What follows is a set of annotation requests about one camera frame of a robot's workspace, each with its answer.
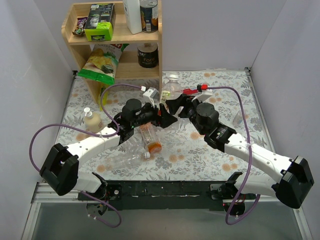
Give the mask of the clear plastic bottle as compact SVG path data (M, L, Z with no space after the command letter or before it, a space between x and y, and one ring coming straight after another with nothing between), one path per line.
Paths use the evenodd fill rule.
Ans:
M166 100L175 100L183 93L183 88L178 80L169 80L162 86L160 102L166 103Z

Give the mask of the white bottle cap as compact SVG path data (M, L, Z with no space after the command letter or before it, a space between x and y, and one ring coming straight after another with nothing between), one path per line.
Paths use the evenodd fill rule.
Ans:
M175 75L175 74L170 74L168 79L170 81L177 81L179 79L179 76L178 75Z

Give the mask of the orange juice bottle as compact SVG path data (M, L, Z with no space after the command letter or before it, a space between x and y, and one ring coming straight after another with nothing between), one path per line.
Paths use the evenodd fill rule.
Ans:
M159 153L162 150L162 145L156 134L155 127L151 123L147 123L141 125L139 130L148 152L150 154Z

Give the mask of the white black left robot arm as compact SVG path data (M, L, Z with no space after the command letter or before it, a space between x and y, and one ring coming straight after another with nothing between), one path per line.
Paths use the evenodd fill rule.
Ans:
M101 200L107 193L103 178L96 173L79 172L80 167L105 150L127 141L136 127L151 123L164 129L177 120L167 112L163 104L142 105L138 99L129 99L112 122L98 133L67 146L55 144L39 174L59 196L76 190L87 192L95 200Z

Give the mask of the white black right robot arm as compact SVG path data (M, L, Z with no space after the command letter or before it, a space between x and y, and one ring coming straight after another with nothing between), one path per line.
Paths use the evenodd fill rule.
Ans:
M180 118L188 118L210 147L246 161L266 174L261 180L251 178L245 186L233 181L226 186L227 195L232 199L243 194L266 195L276 197L292 209L300 208L315 183L308 161L301 156L282 156L252 144L249 138L222 124L214 106L206 102L212 95L213 87L203 85L198 95L182 93L167 100L166 105L171 115L180 112Z

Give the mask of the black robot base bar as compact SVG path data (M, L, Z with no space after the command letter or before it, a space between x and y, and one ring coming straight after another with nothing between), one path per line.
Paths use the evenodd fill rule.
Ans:
M102 189L80 201L95 197L117 210L207 209L223 211L223 200L231 200L238 192L235 187L240 172L226 181L160 181L160 180L107 180Z

